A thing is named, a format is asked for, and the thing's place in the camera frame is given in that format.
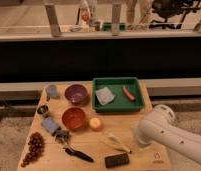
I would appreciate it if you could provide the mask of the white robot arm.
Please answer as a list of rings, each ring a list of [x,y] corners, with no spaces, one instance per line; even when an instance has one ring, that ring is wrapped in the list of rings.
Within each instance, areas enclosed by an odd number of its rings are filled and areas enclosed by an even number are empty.
[[[169,106],[156,105],[138,121],[133,135],[140,146],[155,141],[201,165],[201,136],[173,126],[175,119]]]

